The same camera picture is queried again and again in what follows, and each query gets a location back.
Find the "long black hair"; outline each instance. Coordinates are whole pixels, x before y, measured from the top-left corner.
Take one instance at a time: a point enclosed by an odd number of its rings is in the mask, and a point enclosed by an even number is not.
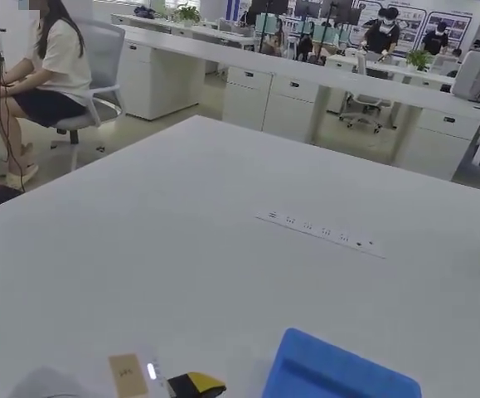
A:
[[[80,58],[84,54],[85,49],[85,40],[83,40],[83,35],[81,34],[80,29],[77,27],[75,22],[70,17],[68,10],[66,10],[65,4],[63,4],[62,0],[46,0],[48,8],[50,11],[42,18],[42,27],[41,27],[41,35],[39,37],[39,41],[36,44],[37,47],[37,54],[39,58],[44,60],[46,56],[46,49],[48,47],[48,33],[50,33],[51,27],[54,26],[54,23],[62,19],[66,23],[68,23],[72,29],[75,30],[77,36],[80,41]]]

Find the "desk surface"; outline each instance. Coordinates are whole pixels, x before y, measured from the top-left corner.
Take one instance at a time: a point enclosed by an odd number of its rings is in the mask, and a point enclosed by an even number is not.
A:
[[[355,56],[335,55],[335,56],[330,56],[328,59],[330,61],[341,62],[341,63],[344,62],[354,66],[357,65],[357,58]],[[437,73],[418,72],[417,70],[410,70],[406,67],[383,64],[381,62],[367,61],[366,67],[370,69],[381,70],[383,72],[394,73],[398,75],[418,77],[418,78],[430,80],[433,82],[437,82],[443,85],[453,85],[455,83],[455,79],[453,77],[442,76]]]
[[[255,218],[273,209],[386,259]],[[195,117],[0,206],[0,397],[152,343],[166,375],[251,398],[292,326],[480,396],[480,191]]]
[[[135,15],[122,15],[122,14],[112,14],[113,17],[120,17],[129,19],[131,21],[136,21],[140,23],[145,23],[148,25],[156,25],[161,27],[175,27],[178,29],[186,29],[195,33],[200,33],[205,36],[215,37],[222,40],[233,41],[236,43],[240,43],[242,45],[249,45],[254,44],[255,39],[253,37],[244,37],[242,35],[233,33],[233,32],[221,32],[216,29],[212,29],[211,27],[202,27],[195,25],[193,27],[185,27],[183,24],[178,22],[167,21],[165,19],[149,19],[149,18],[142,18],[137,17]]]
[[[126,40],[159,50],[193,56],[207,61],[220,62],[247,70],[287,76],[292,79],[313,82],[317,85],[342,89],[363,95],[381,96],[386,100],[434,109],[455,116],[480,120],[480,109],[473,104],[448,93],[423,87],[404,85],[395,81],[374,79],[335,68],[324,68],[305,62],[297,62],[253,51],[243,51],[227,46],[193,40],[186,37],[153,32],[138,27],[120,25],[126,30]]]

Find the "face mask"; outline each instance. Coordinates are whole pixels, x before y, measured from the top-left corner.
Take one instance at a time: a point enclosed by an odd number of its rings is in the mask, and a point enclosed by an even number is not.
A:
[[[390,31],[392,31],[392,28],[393,28],[393,26],[389,27],[389,26],[384,24],[384,25],[380,26],[380,32],[381,33],[389,33]]]

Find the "slipper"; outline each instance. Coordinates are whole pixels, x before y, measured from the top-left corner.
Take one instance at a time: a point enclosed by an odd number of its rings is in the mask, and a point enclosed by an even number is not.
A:
[[[10,188],[22,190],[22,187],[26,185],[28,181],[30,181],[33,176],[37,174],[39,171],[39,166],[34,164],[30,164],[22,176],[18,176],[17,174],[8,173],[6,175],[6,185]]]

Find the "white t-shirt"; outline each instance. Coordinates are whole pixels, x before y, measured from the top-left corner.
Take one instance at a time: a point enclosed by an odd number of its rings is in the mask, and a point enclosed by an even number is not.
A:
[[[39,21],[37,21],[32,24],[26,58],[32,61],[35,72],[45,69],[55,74],[52,79],[38,88],[60,92],[77,103],[85,105],[84,95],[90,88],[92,79],[86,49],[80,57],[80,39],[77,33],[62,19],[54,23],[48,32],[44,60],[39,57],[36,48],[40,34]]]

